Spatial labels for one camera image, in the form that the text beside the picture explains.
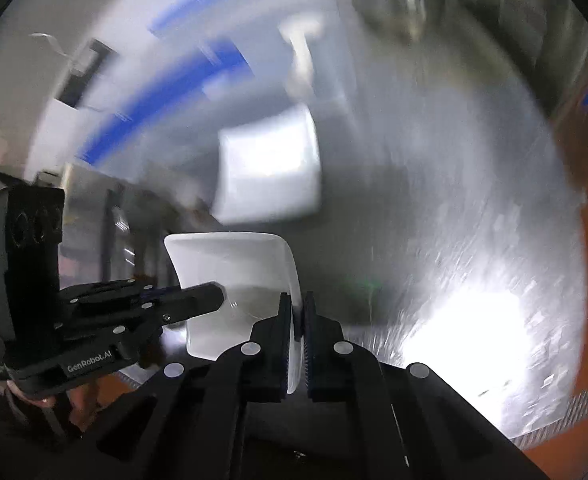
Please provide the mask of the person's left hand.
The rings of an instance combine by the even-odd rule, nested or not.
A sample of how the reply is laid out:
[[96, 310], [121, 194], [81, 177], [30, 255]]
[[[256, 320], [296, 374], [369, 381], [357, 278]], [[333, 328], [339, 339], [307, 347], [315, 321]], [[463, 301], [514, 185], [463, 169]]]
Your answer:
[[[23, 402], [35, 405], [37, 408], [54, 408], [56, 399], [54, 396], [43, 396], [40, 399], [31, 399], [24, 395], [24, 392], [17, 385], [8, 380], [6, 386]], [[99, 386], [96, 382], [67, 390], [67, 399], [70, 401], [70, 422], [85, 431], [93, 422], [96, 413], [99, 411]]]

